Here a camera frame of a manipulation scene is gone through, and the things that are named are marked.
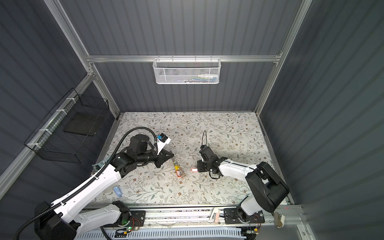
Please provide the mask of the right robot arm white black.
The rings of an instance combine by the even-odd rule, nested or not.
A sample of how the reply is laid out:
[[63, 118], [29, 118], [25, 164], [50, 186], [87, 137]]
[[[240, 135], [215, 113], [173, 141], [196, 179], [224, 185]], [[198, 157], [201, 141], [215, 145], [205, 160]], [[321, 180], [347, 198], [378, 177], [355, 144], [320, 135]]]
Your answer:
[[199, 153], [202, 158], [197, 161], [199, 173], [207, 172], [214, 180], [221, 177], [233, 178], [246, 183], [250, 188], [252, 194], [237, 206], [236, 216], [241, 222], [249, 222], [262, 211], [274, 214], [290, 193], [288, 185], [266, 162], [248, 165], [225, 157], [219, 158], [207, 145], [202, 145]]

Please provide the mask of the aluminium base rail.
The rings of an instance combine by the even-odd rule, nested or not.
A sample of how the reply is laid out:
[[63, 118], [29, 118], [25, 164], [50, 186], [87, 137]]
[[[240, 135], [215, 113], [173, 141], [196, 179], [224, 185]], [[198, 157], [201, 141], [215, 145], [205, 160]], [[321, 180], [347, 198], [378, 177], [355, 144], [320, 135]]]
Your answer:
[[[104, 208], [108, 204], [93, 203], [88, 204], [82, 212]], [[239, 223], [227, 225], [225, 219], [219, 217], [217, 223], [211, 220], [211, 214], [215, 208], [220, 210], [220, 214], [224, 214], [224, 209], [234, 208], [235, 205], [130, 205], [129, 208], [133, 211], [145, 211], [145, 221], [143, 229], [155, 228], [199, 228], [199, 227], [250, 227], [257, 226], [256, 223], [249, 224]], [[300, 225], [307, 223], [307, 218], [300, 205], [280, 205], [277, 208], [277, 213], [285, 216], [284, 227], [288, 225]], [[263, 211], [265, 219], [261, 223], [261, 227], [275, 227], [275, 217], [272, 214]]]

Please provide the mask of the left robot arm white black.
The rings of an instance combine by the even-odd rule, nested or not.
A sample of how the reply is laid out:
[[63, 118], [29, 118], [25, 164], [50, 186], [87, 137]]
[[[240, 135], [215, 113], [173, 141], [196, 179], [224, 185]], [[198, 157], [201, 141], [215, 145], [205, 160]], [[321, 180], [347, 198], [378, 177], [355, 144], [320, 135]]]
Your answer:
[[173, 153], [164, 149], [171, 139], [163, 133], [154, 135], [154, 143], [151, 143], [147, 135], [135, 135], [131, 137], [129, 146], [120, 150], [125, 138], [121, 138], [110, 158], [94, 175], [50, 204], [39, 204], [35, 216], [24, 223], [13, 238], [18, 240], [23, 230], [31, 224], [41, 240], [73, 240], [85, 232], [112, 224], [132, 229], [136, 220], [130, 208], [122, 201], [112, 202], [98, 210], [82, 212], [91, 200], [115, 186], [137, 167], [153, 163], [160, 168], [174, 157]]

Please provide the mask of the large keyring with keys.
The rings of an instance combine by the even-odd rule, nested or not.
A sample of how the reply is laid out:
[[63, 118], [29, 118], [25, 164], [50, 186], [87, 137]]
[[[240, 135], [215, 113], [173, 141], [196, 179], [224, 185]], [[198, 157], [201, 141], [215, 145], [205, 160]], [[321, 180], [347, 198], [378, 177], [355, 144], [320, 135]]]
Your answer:
[[177, 160], [173, 160], [174, 168], [175, 168], [175, 173], [178, 178], [182, 178], [184, 176], [184, 170], [181, 166], [181, 164]]

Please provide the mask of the cup with pens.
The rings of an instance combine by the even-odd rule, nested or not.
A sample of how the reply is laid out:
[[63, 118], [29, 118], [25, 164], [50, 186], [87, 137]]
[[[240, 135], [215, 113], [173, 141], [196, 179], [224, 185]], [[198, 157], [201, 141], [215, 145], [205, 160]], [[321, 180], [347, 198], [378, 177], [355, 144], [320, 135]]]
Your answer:
[[108, 160], [103, 160], [103, 161], [100, 161], [100, 162], [97, 163], [97, 164], [92, 165], [92, 167], [93, 167], [92, 174], [96, 174], [100, 169], [103, 168], [103, 166], [104, 166], [107, 162], [108, 162]]

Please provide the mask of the blue small bottle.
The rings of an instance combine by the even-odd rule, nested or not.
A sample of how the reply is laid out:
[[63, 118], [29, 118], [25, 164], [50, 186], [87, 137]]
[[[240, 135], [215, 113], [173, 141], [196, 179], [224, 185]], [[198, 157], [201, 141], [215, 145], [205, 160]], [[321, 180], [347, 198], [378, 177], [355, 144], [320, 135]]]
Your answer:
[[113, 191], [115, 192], [118, 198], [123, 196], [122, 190], [119, 186], [114, 186]]

